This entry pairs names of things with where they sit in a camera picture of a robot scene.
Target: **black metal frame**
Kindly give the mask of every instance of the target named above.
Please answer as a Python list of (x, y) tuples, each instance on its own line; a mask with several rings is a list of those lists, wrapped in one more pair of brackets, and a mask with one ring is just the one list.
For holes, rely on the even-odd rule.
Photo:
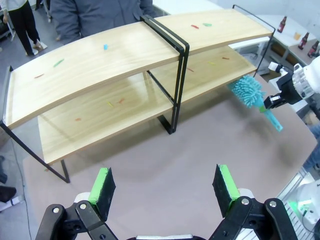
[(264, 53), (263, 53), (263, 55), (262, 55), (262, 58), (261, 58), (261, 60), (260, 60), (260, 62), (259, 62), (259, 64), (258, 64), (258, 67), (256, 68), (256, 71), (255, 71), (254, 75), (253, 75), (253, 76), (255, 77), (256, 74), (257, 74), (257, 72), (258, 72), (258, 70), (259, 70), (259, 68), (260, 68), (260, 65), (261, 65), (262, 61), (264, 60), (264, 58), (265, 58), (265, 56), (266, 56), (266, 53), (267, 53), (267, 51), (268, 51), (268, 49), (269, 49), (270, 43), (271, 43), (271, 41), (272, 41), (272, 39), (273, 39), (273, 37), (274, 37), (274, 34), (275, 34), (275, 32), (276, 32), (276, 29), (275, 29), (272, 25), (270, 25), (269, 23), (267, 23), (265, 20), (263, 20), (263, 19), (261, 19), (260, 17), (254, 15), (252, 12), (244, 9), (243, 7), (234, 4), (234, 5), (232, 6), (232, 8), (235, 9), (235, 7), (237, 7), (237, 8), (239, 8), (239, 9), (245, 11), (246, 13), (248, 13), (248, 14), (250, 14), (250, 15), (252, 15), (252, 16), (254, 16), (256, 19), (258, 19), (258, 20), (260, 20), (261, 22), (267, 24), (269, 27), (271, 27), (271, 28), (273, 29), (273, 32), (272, 32), (271, 37), (270, 37), (270, 39), (269, 39), (269, 41), (268, 41), (268, 44), (267, 44), (267, 46), (266, 46), (266, 48), (265, 48), (265, 51), (264, 51)]
[[(176, 73), (174, 97), (172, 97), (169, 94), (169, 92), (164, 88), (164, 86), (162, 86), (162, 84), (150, 72), (150, 70), (146, 71), (150, 75), (150, 77), (153, 79), (153, 81), (157, 84), (157, 86), (161, 89), (164, 95), (173, 104), (171, 123), (168, 122), (168, 120), (165, 118), (164, 115), (158, 116), (158, 120), (166, 129), (166, 131), (169, 134), (173, 134), (177, 130), (177, 125), (178, 125), (178, 117), (179, 117), (182, 93), (183, 93), (183, 88), (185, 83), (190, 45), (184, 39), (178, 36), (175, 32), (173, 32), (172, 30), (170, 30), (169, 28), (167, 28), (166, 26), (164, 26), (162, 23), (158, 22), (151, 16), (149, 15), (141, 16), (140, 20), (145, 24), (147, 24), (157, 34), (159, 34), (166, 42), (168, 42), (179, 53), (179, 62), (178, 62), (178, 69)], [(184, 47), (163, 30), (170, 33), (174, 38), (179, 40), (184, 45)]]
[(9, 66), (7, 68), (4, 83), (3, 83), (3, 89), (2, 94), (0, 96), (0, 127), (17, 143), (19, 144), (28, 154), (30, 154), (32, 157), (34, 157), (39, 163), (41, 163), (43, 166), (45, 166), (48, 170), (50, 170), (53, 174), (55, 174), (57, 177), (59, 177), (61, 180), (65, 181), (67, 184), (70, 183), (69, 174), (66, 168), (65, 161), (61, 160), (61, 165), (63, 169), (64, 176), (62, 176), (59, 172), (54, 170), (49, 164), (45, 163), (37, 154), (35, 154), (27, 145), (25, 145), (19, 137), (17, 137), (12, 130), (5, 124), (4, 121), (4, 113), (6, 109), (6, 103), (7, 103), (7, 96), (8, 96), (8, 90), (9, 90), (9, 81), (10, 81), (10, 75), (13, 71), (12, 66)]

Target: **wooden shelf board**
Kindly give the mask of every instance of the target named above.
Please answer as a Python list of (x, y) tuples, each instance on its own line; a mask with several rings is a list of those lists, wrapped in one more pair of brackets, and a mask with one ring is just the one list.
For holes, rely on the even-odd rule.
[(256, 39), (258, 36), (271, 36), (270, 30), (235, 9), (167, 15), (156, 20), (190, 44), (190, 55)]
[[(271, 35), (266, 28), (233, 9), (164, 16), (157, 20), (188, 41), (190, 55)], [(11, 73), (5, 123), (14, 129), (106, 84), (177, 60), (178, 53), (143, 22), (80, 39)]]
[[(186, 73), (183, 102), (256, 69), (228, 46), (191, 56), (188, 68), (193, 72)], [(176, 63), (151, 72), (173, 95)], [(53, 164), (171, 109), (160, 88), (149, 76), (144, 80), (142, 73), (74, 98), (38, 117), (44, 161)]]

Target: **floor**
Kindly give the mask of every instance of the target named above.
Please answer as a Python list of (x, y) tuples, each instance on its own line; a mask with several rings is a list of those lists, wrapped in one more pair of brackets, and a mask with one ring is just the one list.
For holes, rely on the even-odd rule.
[[(44, 9), (41, 8), (37, 11), (34, 11), (33, 14), (40, 40), (48, 45), (48, 48), (43, 52), (40, 52), (37, 56), (28, 57), (25, 55), (25, 50), (19, 41), (18, 36), (15, 36), (12, 42), (10, 39), (0, 39), (0, 48), (2, 48), (2, 51), (0, 52), (0, 89), (3, 87), (6, 70), (9, 65), (11, 65), (13, 69), (16, 69), (33, 58), (37, 58), (38, 56), (62, 46), (61, 43), (56, 41), (57, 33), (55, 31), (54, 23), (48, 22)], [(35, 142), (34, 140), (36, 139), (38, 141), (39, 137), (33, 138), (34, 133), (37, 133), (36, 125), (37, 122), (34, 119), (28, 122), (26, 126), (23, 126), (23, 131), (21, 129), (14, 131), (16, 135), (24, 139), (27, 145), (31, 145), (31, 148), (34, 151), (37, 151), (36, 148), (39, 146), (39, 143)], [(0, 148), (0, 155), (6, 158), (6, 160), (3, 162), (4, 172), (8, 175), (6, 186), (15, 187), (17, 189), (17, 195), (25, 194), (26, 201), (30, 202), (28, 201), (29, 196), (27, 186), (24, 186), (23, 191), (23, 181), (19, 171), (20, 167), (23, 174), (22, 160), (26, 158), (27, 153), (20, 146), (16, 145), (16, 143), (14, 145), (14, 149), (15, 151), (13, 150), (13, 144), (11, 140), (9, 140), (3, 147)], [(36, 222), (34, 210), (30, 204), (28, 205), (28, 216), (31, 239), (33, 240), (36, 238), (40, 223)], [(0, 223), (0, 239), (30, 239), (25, 202), (1, 212)]]

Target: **white wall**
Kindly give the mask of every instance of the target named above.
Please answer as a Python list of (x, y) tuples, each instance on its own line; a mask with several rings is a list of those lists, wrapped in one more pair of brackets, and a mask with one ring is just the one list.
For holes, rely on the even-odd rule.
[(320, 40), (320, 0), (210, 0), (223, 8), (237, 4), (253, 14), (288, 16)]
[(252, 12), (253, 14), (284, 15), (291, 0), (210, 0), (225, 9), (234, 4)]
[(320, 1), (290, 0), (286, 14), (320, 39)]

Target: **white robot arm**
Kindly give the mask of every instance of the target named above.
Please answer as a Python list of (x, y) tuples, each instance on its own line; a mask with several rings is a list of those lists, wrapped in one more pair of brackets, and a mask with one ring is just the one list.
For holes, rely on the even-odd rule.
[[(313, 111), (317, 110), (312, 96), (320, 93), (320, 56), (308, 66), (294, 65), (293, 72), (274, 62), (270, 63), (269, 69), (281, 74), (277, 81), (281, 92), (268, 96), (264, 101), (265, 108), (273, 109), (286, 103), (293, 105), (304, 99)], [(320, 118), (319, 110), (315, 114)]]

